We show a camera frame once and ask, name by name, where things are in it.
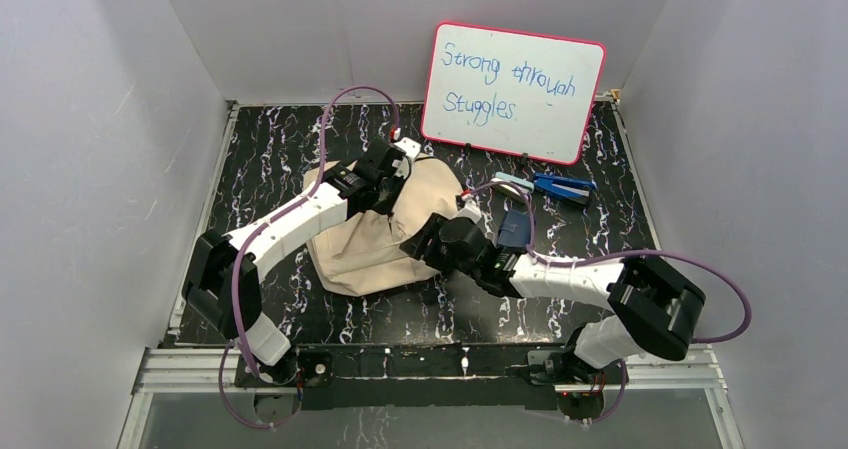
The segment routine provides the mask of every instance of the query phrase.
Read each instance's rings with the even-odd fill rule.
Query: white arm segment
[[[256,256],[253,263],[259,273],[259,282],[265,280],[268,272],[280,261],[306,244],[319,233],[347,220],[347,201],[339,197],[339,191],[329,184],[321,184],[312,197],[307,197],[310,184],[303,194],[276,209],[258,221],[227,233],[232,239],[230,244],[241,249],[247,237],[256,226],[267,222],[268,227],[250,244],[250,253]],[[271,223],[271,218],[286,207],[306,201],[282,219]],[[265,313],[245,331],[250,350],[264,364],[273,366],[291,349],[291,342]]]
[[[601,322],[586,324],[577,338],[574,355],[595,369],[606,367],[612,361],[645,352],[639,347],[618,316]]]
[[[546,257],[550,261],[567,262],[567,267],[550,267],[523,255],[513,268],[515,275],[509,282],[523,297],[555,297],[583,304],[591,304],[608,311],[612,308],[607,301],[606,288],[616,282],[624,265],[610,261],[604,264],[572,267],[571,259]],[[589,323],[577,338],[575,355],[594,367],[601,369],[612,361],[645,352],[639,347],[624,327],[618,316],[610,316],[601,322]]]
[[[274,266],[297,248],[319,233],[347,220],[347,201],[339,197],[339,191],[336,188],[329,184],[321,184],[315,195],[307,198],[306,194],[311,187],[312,184],[303,191],[303,194],[262,219],[227,233],[232,238],[230,244],[240,249],[257,225],[263,222],[269,223],[262,234],[250,244],[250,253],[256,256],[253,263],[259,271],[260,283],[265,280],[265,276]],[[270,222],[274,215],[303,198],[306,198],[306,202],[300,207],[286,214],[282,219],[274,223]]]
[[[612,310],[607,285],[618,280],[623,264],[611,261],[585,267],[572,267],[572,259],[545,257],[568,263],[568,267],[550,267],[525,254],[518,259],[509,279],[522,297],[555,297]]]

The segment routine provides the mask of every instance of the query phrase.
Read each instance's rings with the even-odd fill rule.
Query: whiteboard
[[[421,132],[558,164],[580,159],[601,43],[443,22]]]

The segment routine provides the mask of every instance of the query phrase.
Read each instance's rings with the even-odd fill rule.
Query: blue clamp
[[[533,185],[537,191],[554,199],[572,202],[583,207],[592,202],[592,193],[598,190],[592,181],[552,176],[540,172],[533,175]]]

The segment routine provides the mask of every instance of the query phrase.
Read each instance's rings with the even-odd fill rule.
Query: beige cloth
[[[318,169],[307,172],[304,187],[317,175]],[[399,246],[424,226],[430,214],[453,217],[460,192],[462,186],[447,164],[435,158],[416,161],[391,219],[366,211],[306,243],[324,288],[347,296],[364,296],[438,274],[409,258]]]

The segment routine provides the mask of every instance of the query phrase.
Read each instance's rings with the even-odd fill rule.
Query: glass panel
[[[608,400],[615,397],[607,391]],[[232,394],[253,414],[251,394]],[[290,400],[282,406],[291,407]],[[275,432],[236,422],[217,394],[156,394],[141,447],[274,448],[720,448],[702,389],[631,390],[617,413],[588,430],[558,412],[521,407],[365,407],[305,411]]]

